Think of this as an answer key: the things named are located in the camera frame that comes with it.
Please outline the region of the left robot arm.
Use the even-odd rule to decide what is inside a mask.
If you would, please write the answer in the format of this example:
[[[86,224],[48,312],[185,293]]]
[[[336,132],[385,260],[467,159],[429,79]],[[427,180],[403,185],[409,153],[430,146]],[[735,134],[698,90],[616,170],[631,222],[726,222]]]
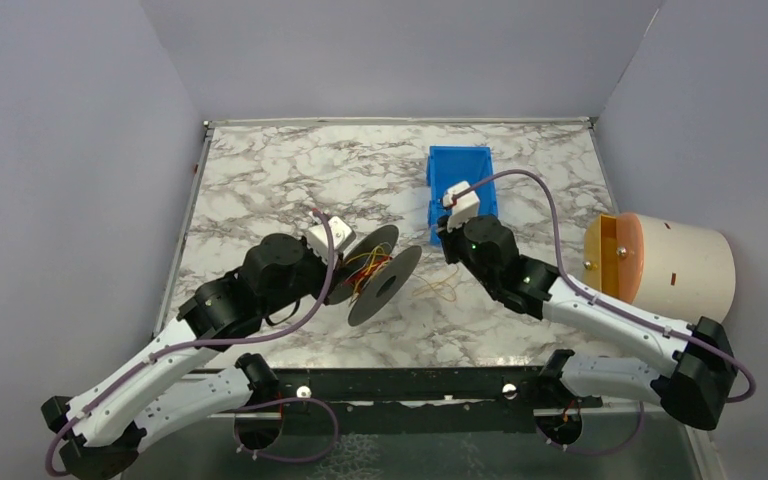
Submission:
[[[277,340],[309,323],[327,304],[354,238],[351,228],[330,223],[301,237],[264,237],[241,266],[199,287],[105,380],[80,395],[46,400],[41,411],[54,434],[47,474],[112,479],[159,440],[212,414],[273,405],[277,379],[259,354],[244,354],[205,380],[181,380],[232,346]]]

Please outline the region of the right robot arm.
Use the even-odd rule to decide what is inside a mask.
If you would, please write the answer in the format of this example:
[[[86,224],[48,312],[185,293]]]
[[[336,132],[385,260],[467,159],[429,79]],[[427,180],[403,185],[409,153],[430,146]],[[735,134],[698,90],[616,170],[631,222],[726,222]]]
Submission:
[[[505,308],[620,344],[623,358],[555,351],[535,394],[557,405],[616,397],[660,406],[675,420],[712,431],[729,402],[738,369],[725,328],[641,310],[601,295],[555,266],[519,252],[513,232],[493,215],[451,229],[436,222],[445,260],[462,264]]]

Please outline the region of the black cable spool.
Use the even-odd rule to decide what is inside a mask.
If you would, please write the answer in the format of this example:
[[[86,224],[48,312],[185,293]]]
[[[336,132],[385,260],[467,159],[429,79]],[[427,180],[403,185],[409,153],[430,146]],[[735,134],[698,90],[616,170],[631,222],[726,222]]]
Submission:
[[[409,246],[396,252],[400,230],[396,225],[379,227],[365,236],[341,260],[337,302],[349,303],[347,323],[356,327],[376,315],[401,290],[414,273],[422,248]]]

